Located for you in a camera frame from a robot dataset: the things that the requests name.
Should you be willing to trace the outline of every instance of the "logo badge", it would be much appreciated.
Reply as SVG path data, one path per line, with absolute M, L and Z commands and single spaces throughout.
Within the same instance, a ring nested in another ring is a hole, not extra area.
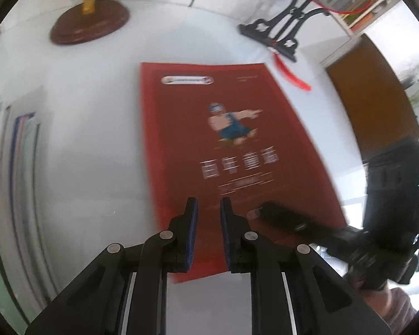
M 194 75 L 168 75 L 161 78 L 163 84 L 204 84 L 208 85 L 214 82 L 211 77 L 202 77 Z

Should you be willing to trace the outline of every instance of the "red booklet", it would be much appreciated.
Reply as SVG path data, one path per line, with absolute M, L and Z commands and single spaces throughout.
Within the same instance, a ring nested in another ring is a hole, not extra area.
M 269 200 L 328 226 L 346 225 L 318 154 L 264 64 L 142 64 L 146 156 L 161 229 L 199 203 L 194 263 L 178 281 L 227 270 L 219 206 L 273 241 L 295 245 L 255 217 Z

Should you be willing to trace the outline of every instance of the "white table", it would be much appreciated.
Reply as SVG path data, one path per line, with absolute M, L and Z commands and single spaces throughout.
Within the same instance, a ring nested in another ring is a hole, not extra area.
M 305 93 L 276 72 L 270 52 L 237 23 L 207 11 L 125 2 L 121 30 L 79 46 L 48 39 L 62 11 L 0 35 L 0 94 L 12 101 L 45 92 L 38 198 L 57 281 L 66 286 L 109 243 L 131 246 L 157 231 L 143 150 L 139 64 L 266 62 L 320 153 L 341 201 L 365 195 L 365 174 L 342 103 L 326 72 L 298 54 L 291 70 Z M 250 333 L 247 275 L 221 274 L 168 291 L 169 334 Z

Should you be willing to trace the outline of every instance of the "globe stand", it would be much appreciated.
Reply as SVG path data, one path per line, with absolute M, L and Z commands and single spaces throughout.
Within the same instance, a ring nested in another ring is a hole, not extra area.
M 55 44 L 80 44 L 121 28 L 129 19 L 128 9 L 115 0 L 83 0 L 64 12 L 51 29 Z

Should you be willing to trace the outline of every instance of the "wooden globe base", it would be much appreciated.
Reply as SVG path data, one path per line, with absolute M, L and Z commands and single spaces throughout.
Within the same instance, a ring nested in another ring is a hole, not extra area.
M 110 34 L 127 23 L 128 9 L 115 0 L 95 0 L 94 12 L 84 14 L 83 5 L 65 11 L 51 29 L 55 44 L 80 44 Z

